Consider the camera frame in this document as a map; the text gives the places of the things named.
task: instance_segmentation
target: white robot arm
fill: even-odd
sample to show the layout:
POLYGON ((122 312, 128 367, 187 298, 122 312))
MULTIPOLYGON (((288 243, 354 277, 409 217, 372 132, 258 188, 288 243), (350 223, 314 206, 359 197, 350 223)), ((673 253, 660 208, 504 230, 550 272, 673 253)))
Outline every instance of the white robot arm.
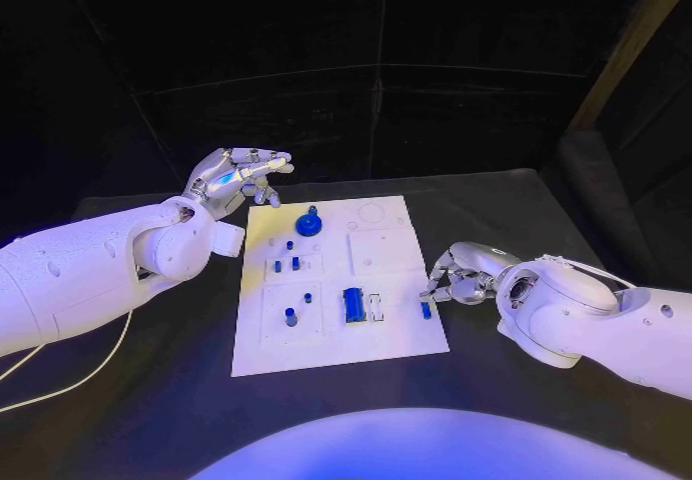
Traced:
POLYGON ((95 329, 193 278, 210 252, 235 257, 245 230, 217 220, 245 196, 279 206, 265 175, 291 156, 217 149, 158 205, 44 230, 0 249, 0 355, 95 329))
POLYGON ((692 399, 692 294, 634 287, 560 257, 521 262, 455 243, 421 300, 475 305, 485 298, 496 299, 498 332, 543 363, 571 368, 585 355, 630 382, 692 399), (445 273, 449 286, 436 288, 445 273), (612 292, 592 275, 627 288, 612 292))

